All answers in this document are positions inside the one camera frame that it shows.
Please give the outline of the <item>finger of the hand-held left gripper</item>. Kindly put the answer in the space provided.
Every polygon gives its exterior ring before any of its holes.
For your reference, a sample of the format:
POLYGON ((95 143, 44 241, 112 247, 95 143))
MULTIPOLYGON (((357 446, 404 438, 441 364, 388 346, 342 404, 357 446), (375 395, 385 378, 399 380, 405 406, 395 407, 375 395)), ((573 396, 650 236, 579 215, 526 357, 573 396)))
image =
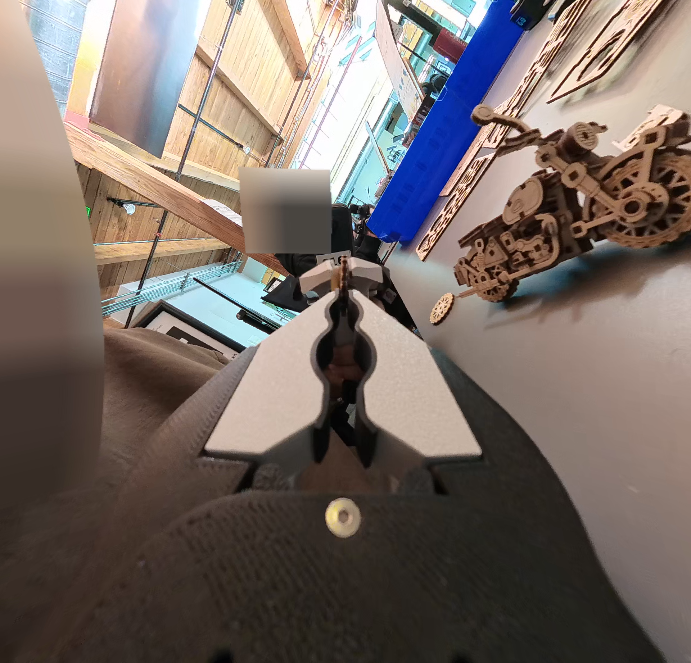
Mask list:
POLYGON ((341 266, 334 262, 322 262, 305 272, 298 281, 307 306, 312 306, 330 293, 339 295, 341 266))
POLYGON ((360 292, 372 301, 381 302, 385 292, 382 266, 355 257, 349 258, 348 298, 352 297, 353 291, 360 292))

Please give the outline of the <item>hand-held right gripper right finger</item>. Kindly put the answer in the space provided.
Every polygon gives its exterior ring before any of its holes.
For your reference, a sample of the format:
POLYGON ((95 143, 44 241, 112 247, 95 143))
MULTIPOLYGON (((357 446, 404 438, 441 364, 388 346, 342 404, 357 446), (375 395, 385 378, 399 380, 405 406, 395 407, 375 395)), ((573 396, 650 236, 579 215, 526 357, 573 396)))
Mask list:
POLYGON ((349 291, 355 441, 365 468, 401 480, 412 469, 475 462, 482 449, 423 340, 360 291, 349 291))

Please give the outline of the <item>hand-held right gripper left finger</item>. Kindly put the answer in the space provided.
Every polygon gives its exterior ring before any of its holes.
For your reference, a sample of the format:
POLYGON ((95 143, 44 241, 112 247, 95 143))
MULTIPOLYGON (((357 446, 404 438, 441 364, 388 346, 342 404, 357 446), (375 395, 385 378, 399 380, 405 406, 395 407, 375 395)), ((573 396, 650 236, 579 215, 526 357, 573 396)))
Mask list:
POLYGON ((339 292, 331 291, 255 348, 204 453, 277 466, 293 485, 327 448, 339 292))

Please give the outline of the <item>grey desk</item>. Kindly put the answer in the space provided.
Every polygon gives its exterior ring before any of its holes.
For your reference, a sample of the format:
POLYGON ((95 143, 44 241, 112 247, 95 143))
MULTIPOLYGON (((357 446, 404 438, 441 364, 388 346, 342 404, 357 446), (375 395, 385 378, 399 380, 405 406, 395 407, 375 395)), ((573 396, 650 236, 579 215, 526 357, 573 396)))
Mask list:
POLYGON ((622 600, 669 662, 690 661, 690 236, 656 249, 603 242, 521 280, 507 303, 458 292, 457 241, 501 213, 533 149, 490 164, 425 262, 389 259, 424 339, 531 436, 566 487, 622 600))

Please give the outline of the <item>person's left hand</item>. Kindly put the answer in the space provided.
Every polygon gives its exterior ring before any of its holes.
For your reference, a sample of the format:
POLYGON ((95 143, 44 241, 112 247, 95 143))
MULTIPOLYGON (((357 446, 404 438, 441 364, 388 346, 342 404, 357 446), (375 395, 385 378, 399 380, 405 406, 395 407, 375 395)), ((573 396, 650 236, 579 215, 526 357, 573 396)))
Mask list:
POLYGON ((342 397, 345 383, 361 381, 364 372, 355 360, 352 344, 333 348, 332 360, 325 368, 324 374, 330 384, 331 400, 342 397))

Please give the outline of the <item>white paper sheet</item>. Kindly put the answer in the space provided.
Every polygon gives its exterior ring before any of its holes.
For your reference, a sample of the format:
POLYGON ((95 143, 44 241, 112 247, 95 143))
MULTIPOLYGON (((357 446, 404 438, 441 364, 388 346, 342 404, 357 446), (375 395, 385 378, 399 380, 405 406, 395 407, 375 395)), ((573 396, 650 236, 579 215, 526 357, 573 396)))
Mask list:
POLYGON ((236 224, 239 227, 243 227, 243 219, 241 215, 234 210, 232 210, 230 207, 227 205, 216 201, 216 200, 203 200, 203 202, 216 212, 218 212, 220 215, 224 216, 227 219, 230 219, 234 224, 236 224))

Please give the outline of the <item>wooden part sheet round holes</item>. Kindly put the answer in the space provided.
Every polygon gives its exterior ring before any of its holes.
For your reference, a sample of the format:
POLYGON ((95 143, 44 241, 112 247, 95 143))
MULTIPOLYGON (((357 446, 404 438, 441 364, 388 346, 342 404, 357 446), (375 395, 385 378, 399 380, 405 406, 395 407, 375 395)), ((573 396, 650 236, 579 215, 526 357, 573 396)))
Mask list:
POLYGON ((492 152, 472 160, 465 167, 444 206, 416 247, 415 252, 420 261, 424 262, 427 259, 495 158, 496 153, 492 152))

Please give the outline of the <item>person's brown sweater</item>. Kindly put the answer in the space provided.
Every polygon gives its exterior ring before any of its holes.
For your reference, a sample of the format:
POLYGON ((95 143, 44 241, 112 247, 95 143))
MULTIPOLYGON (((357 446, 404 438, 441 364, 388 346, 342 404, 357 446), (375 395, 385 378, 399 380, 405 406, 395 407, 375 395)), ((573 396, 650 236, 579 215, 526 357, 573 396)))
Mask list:
POLYGON ((104 402, 95 471, 80 485, 1 510, 1 661, 39 633, 90 555, 153 433, 229 363, 148 329, 104 331, 104 402))

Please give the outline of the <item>wooden motorcycle model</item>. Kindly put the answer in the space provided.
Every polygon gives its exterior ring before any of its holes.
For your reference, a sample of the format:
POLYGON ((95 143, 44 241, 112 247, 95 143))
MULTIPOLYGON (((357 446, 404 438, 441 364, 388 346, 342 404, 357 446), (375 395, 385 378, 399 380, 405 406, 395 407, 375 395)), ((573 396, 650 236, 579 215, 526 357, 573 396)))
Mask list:
POLYGON ((455 265, 459 298, 501 303, 523 278, 549 270, 607 240, 633 249, 676 242, 690 232, 690 123, 660 126, 618 156, 595 152, 607 127, 576 122, 543 135, 486 105, 479 125, 518 134, 497 148, 504 156, 534 146, 539 169, 509 195, 502 214, 459 240, 468 253, 455 265))

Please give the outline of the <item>wooden ceiling beam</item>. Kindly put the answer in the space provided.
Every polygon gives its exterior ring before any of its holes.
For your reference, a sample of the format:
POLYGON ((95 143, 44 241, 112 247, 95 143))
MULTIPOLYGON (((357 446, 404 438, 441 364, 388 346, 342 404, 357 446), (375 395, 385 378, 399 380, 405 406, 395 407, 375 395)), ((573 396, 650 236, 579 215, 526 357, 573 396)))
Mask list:
POLYGON ((240 223, 222 216, 239 210, 239 194, 197 177, 147 164, 95 133, 65 122, 89 224, 101 287, 203 261, 221 251, 245 251, 240 223))

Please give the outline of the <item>roll-up banner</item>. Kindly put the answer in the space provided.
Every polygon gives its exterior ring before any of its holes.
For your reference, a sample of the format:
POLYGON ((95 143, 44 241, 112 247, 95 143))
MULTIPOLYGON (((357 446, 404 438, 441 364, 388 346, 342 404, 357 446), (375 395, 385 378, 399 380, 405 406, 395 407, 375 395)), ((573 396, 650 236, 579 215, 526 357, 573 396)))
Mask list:
POLYGON ((376 0, 375 38, 393 90, 412 123, 422 105, 424 93, 408 60, 399 52, 383 0, 376 0))

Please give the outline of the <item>wooden part sheet small cutouts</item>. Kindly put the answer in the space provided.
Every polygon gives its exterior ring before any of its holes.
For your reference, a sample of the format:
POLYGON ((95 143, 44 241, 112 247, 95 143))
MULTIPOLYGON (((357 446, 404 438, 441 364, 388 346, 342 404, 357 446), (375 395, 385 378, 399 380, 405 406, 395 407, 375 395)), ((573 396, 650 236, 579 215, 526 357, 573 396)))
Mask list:
POLYGON ((565 0, 558 8, 560 13, 555 14, 555 21, 547 39, 527 68, 514 93, 496 106, 495 111, 509 117, 520 116, 523 107, 526 106, 532 93, 547 74, 550 65, 566 44, 568 37, 591 2, 592 0, 565 0))

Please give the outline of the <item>small wooden plate oval holes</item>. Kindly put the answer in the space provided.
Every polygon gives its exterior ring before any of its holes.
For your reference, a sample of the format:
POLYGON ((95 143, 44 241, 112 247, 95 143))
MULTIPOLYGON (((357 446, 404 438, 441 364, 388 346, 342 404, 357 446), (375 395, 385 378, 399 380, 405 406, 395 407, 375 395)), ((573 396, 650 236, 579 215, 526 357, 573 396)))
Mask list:
POLYGON ((690 122, 689 114, 672 106, 657 104, 647 112, 642 123, 639 123, 624 139, 611 143, 623 152, 635 146, 644 132, 660 126, 675 126, 680 122, 690 122))

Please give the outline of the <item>wooden part sheet gear cutouts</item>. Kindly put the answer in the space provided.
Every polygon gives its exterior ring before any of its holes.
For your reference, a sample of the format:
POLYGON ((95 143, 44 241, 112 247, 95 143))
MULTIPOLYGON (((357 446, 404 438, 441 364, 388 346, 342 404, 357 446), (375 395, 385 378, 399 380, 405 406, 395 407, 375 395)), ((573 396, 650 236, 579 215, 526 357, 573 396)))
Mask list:
POLYGON ((622 0, 547 99, 551 104, 602 79, 671 0, 622 0))

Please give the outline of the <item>silver spiral duct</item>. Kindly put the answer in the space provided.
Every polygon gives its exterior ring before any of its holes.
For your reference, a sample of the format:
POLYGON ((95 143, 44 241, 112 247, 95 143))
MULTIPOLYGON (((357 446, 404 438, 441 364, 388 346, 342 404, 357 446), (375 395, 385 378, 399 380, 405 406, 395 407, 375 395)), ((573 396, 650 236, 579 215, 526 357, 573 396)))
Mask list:
POLYGON ((19 0, 61 117, 66 114, 89 0, 19 0))

